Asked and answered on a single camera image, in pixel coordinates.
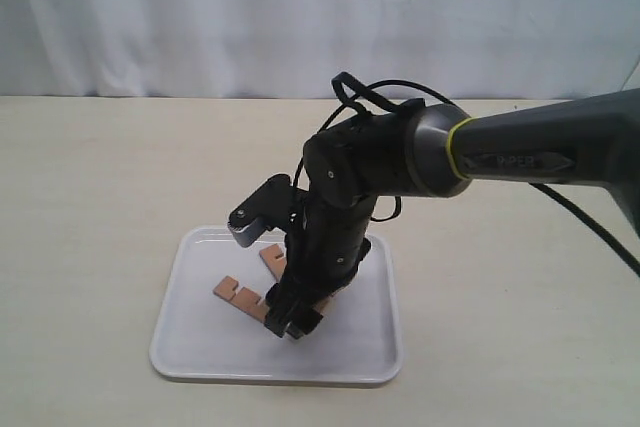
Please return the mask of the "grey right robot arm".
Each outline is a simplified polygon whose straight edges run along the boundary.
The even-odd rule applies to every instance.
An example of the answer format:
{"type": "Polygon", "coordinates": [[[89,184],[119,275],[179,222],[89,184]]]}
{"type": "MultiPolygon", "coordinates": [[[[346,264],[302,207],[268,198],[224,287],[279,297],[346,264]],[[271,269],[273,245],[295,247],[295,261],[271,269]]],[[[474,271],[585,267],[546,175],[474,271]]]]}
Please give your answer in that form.
{"type": "Polygon", "coordinates": [[[355,277],[383,196],[450,198],[475,180],[605,189],[639,222],[639,94],[635,90],[486,117],[412,99],[359,112],[306,141],[309,188],[287,204],[286,269],[267,295],[264,324],[302,337],[315,306],[355,277]]]}

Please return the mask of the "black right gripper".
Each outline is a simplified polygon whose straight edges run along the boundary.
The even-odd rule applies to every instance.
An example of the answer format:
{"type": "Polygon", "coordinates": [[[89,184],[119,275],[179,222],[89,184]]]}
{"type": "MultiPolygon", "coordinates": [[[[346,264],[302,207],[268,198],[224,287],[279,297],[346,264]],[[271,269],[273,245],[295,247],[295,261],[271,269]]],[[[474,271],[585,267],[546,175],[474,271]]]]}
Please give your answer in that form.
{"type": "Polygon", "coordinates": [[[263,325],[279,338],[286,332],[293,339],[313,332],[323,319],[313,305],[351,282],[364,256],[375,198],[339,208],[310,191],[302,207],[302,219],[287,233],[285,271],[265,298],[263,325]]]}

